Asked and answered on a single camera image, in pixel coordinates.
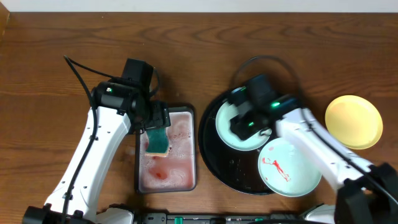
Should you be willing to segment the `green yellow sponge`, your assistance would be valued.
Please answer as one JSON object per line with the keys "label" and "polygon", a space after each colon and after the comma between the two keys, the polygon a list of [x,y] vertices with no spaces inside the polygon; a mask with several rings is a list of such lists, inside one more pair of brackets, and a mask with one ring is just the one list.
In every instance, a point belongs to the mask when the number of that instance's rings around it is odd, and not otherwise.
{"label": "green yellow sponge", "polygon": [[165,157],[169,152],[169,139],[166,129],[151,129],[147,131],[148,147],[146,154]]}

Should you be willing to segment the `yellow plate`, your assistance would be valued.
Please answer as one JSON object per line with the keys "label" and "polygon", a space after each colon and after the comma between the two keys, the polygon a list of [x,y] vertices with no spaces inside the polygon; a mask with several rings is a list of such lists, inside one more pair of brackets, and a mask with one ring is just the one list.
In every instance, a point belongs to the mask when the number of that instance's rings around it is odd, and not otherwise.
{"label": "yellow plate", "polygon": [[335,98],[326,108],[327,130],[351,149],[367,149],[381,138],[383,122],[380,112],[368,100],[356,95]]}

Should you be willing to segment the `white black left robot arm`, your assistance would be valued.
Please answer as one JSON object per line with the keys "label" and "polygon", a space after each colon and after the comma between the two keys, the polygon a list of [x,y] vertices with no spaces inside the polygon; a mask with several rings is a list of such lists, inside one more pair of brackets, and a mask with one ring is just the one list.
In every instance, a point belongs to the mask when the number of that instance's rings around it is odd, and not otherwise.
{"label": "white black left robot arm", "polygon": [[150,83],[113,78],[90,95],[92,107],[76,151],[43,207],[29,206],[23,223],[134,223],[122,205],[98,213],[98,200],[113,157],[124,137],[170,126],[165,102],[151,100]]}

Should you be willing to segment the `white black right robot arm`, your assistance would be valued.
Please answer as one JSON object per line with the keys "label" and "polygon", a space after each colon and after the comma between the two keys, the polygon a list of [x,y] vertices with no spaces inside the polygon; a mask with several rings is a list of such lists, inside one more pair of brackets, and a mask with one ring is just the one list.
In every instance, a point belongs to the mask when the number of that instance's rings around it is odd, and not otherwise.
{"label": "white black right robot arm", "polygon": [[246,140],[267,128],[314,163],[337,198],[334,206],[320,205],[297,223],[397,223],[397,171],[388,163],[375,166],[338,142],[292,95],[248,86],[233,90],[228,102],[238,115],[231,130]]}

